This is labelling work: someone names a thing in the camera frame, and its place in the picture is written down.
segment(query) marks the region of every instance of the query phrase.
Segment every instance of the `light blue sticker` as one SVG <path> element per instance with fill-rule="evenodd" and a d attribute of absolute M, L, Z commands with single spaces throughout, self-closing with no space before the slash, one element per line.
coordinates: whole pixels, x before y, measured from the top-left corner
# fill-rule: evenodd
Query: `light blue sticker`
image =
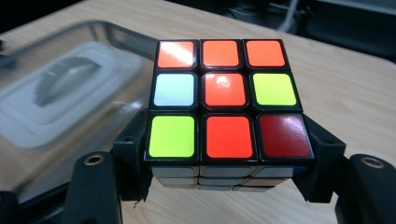
<path fill-rule="evenodd" d="M 194 103 L 192 74 L 159 74 L 154 92 L 157 106 L 189 106 Z"/>

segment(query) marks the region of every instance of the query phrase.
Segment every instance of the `table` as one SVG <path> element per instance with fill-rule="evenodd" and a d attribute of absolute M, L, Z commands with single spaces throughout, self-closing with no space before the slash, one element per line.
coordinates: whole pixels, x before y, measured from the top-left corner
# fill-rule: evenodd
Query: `table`
<path fill-rule="evenodd" d="M 396 65 L 160 0 L 88 0 L 0 35 L 6 51 L 75 22 L 106 20 L 158 39 L 281 38 L 304 113 L 347 143 L 396 165 Z M 122 203 L 124 223 L 336 223 L 330 204 L 306 203 L 291 180 L 265 193 L 165 189 Z"/>

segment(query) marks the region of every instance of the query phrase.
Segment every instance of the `rubik's cube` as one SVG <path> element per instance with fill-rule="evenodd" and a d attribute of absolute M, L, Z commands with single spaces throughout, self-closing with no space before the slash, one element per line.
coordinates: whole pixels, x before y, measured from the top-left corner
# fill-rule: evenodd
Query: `rubik's cube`
<path fill-rule="evenodd" d="M 265 191 L 314 160 L 278 39 L 158 42 L 144 156 L 166 187 Z"/>

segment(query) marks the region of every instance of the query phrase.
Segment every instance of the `screw hole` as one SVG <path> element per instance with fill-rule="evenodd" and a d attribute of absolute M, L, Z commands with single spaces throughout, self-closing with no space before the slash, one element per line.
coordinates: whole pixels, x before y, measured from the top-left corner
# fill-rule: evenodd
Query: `screw hole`
<path fill-rule="evenodd" d="M 103 157 L 102 155 L 93 155 L 90 156 L 89 158 L 87 158 L 84 163 L 86 165 L 96 165 L 101 163 L 103 160 L 105 159 L 105 157 Z"/>
<path fill-rule="evenodd" d="M 372 157 L 363 157 L 363 158 L 361 158 L 361 162 L 363 162 L 364 164 L 366 164 L 368 166 L 374 167 L 376 169 L 382 169 L 385 167 L 385 165 L 382 161 L 379 161 Z"/>
<path fill-rule="evenodd" d="M 124 138 L 124 141 L 125 141 L 125 142 L 133 142 L 134 139 L 133 139 L 131 136 L 128 136 L 128 137 L 125 137 L 125 138 Z"/>
<path fill-rule="evenodd" d="M 331 140 L 331 139 L 325 139 L 325 140 L 323 140 L 323 143 L 332 145 L 332 144 L 334 144 L 335 142 L 334 142 L 333 140 Z"/>

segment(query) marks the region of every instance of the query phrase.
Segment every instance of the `wooden table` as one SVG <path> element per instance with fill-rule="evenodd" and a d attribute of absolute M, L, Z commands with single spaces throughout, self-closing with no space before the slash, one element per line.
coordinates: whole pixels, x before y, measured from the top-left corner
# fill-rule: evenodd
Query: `wooden table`
<path fill-rule="evenodd" d="M 393 63 L 159 0 L 84 1 L 0 35 L 3 53 L 86 20 L 158 39 L 281 38 L 305 114 L 345 141 L 347 156 L 396 165 Z M 265 193 L 165 189 L 153 180 L 148 200 L 122 203 L 122 214 L 124 223 L 336 223 L 335 202 L 336 195 L 330 204 L 306 203 L 291 180 Z"/>

